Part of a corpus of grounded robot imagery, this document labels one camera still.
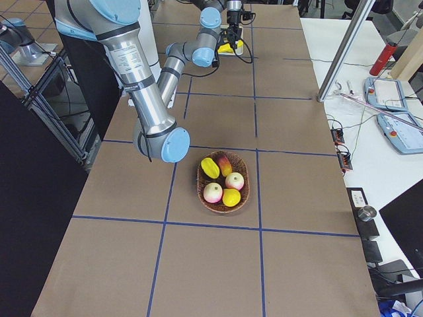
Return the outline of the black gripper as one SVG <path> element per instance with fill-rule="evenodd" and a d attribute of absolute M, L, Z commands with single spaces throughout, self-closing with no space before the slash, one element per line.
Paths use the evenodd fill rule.
<path fill-rule="evenodd" d="M 219 48 L 221 46 L 221 33 L 219 33 L 219 35 L 217 36 L 217 42 L 215 45 L 215 51 L 214 51 L 214 57 L 213 57 L 213 61 L 211 63 L 211 67 L 212 68 L 218 68 L 220 61 L 219 61 Z M 223 28 L 223 42 L 224 43 L 231 43 L 233 41 L 233 32 L 232 32 L 232 28 L 231 27 L 226 27 Z"/>
<path fill-rule="evenodd" d="M 236 48 L 243 46 L 243 29 L 239 25 L 249 25 L 254 19 L 255 13 L 252 11 L 247 11 L 243 8 L 240 10 L 227 10 L 227 23 L 230 27 L 233 27 Z"/>

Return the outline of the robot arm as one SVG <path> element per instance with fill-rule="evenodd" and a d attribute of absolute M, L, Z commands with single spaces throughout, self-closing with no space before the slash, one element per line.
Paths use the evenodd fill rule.
<path fill-rule="evenodd" d="M 227 45 L 233 52 L 238 49 L 242 40 L 241 25 L 251 23 L 256 13 L 247 11 L 243 1 L 189 1 L 200 13 L 202 30 L 217 35 L 217 49 Z"/>
<path fill-rule="evenodd" d="M 140 1 L 55 1 L 57 30 L 64 35 L 100 42 L 138 114 L 134 145 L 149 159 L 179 162 L 190 146 L 189 133 L 177 125 L 167 106 L 188 62 L 209 67 L 215 57 L 221 12 L 226 1 L 194 1 L 200 30 L 194 41 L 173 43 L 158 78 L 153 76 L 139 41 Z"/>

